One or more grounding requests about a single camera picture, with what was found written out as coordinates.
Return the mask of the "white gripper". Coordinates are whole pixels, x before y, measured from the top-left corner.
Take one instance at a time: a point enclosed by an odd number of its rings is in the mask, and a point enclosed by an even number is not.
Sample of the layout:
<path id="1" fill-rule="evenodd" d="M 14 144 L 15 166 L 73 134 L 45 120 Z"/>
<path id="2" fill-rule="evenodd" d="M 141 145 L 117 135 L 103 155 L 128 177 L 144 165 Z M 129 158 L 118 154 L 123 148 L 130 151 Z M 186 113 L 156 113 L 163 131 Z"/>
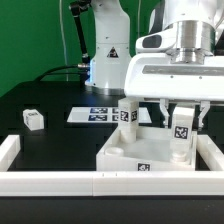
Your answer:
<path id="1" fill-rule="evenodd" d="M 201 101 L 198 129 L 202 130 L 209 101 L 224 101 L 224 56 L 206 57 L 203 64 L 172 64 L 165 53 L 138 54 L 130 61 L 124 91 L 139 99 L 161 99 L 165 128 L 169 125 L 169 100 Z"/>

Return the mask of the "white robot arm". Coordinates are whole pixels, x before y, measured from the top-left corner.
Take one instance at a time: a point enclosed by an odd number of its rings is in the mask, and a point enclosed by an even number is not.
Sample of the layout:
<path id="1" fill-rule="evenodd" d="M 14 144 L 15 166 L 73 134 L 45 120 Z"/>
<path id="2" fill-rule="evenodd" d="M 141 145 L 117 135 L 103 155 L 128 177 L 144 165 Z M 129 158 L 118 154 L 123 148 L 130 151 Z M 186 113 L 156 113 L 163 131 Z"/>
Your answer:
<path id="1" fill-rule="evenodd" d="M 161 0 L 149 30 L 130 41 L 130 19 L 119 0 L 92 0 L 96 53 L 88 89 L 157 102 L 198 104 L 198 125 L 214 103 L 224 103 L 224 56 L 215 46 L 224 32 L 224 0 Z"/>

